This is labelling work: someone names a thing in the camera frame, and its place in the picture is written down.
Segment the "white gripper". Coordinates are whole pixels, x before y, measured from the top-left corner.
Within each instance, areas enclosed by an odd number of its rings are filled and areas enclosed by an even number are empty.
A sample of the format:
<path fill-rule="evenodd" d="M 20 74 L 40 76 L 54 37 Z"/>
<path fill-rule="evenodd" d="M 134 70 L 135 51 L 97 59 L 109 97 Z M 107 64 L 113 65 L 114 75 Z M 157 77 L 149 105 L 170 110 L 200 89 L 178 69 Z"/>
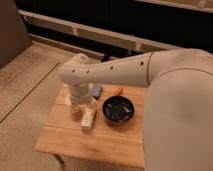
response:
<path fill-rule="evenodd" d="M 77 114 L 81 110 L 94 110 L 94 100 L 88 84 L 69 85 L 69 99 L 71 113 Z"/>

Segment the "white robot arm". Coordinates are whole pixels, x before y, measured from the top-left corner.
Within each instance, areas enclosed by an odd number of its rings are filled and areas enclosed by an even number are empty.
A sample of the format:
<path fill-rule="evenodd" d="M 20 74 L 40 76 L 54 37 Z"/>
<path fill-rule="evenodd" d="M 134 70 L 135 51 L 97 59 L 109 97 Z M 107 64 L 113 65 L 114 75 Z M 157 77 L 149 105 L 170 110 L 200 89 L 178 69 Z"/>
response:
<path fill-rule="evenodd" d="M 98 64 L 77 54 L 58 71 L 74 104 L 90 83 L 146 87 L 145 171 L 213 171 L 213 54 L 175 49 Z"/>

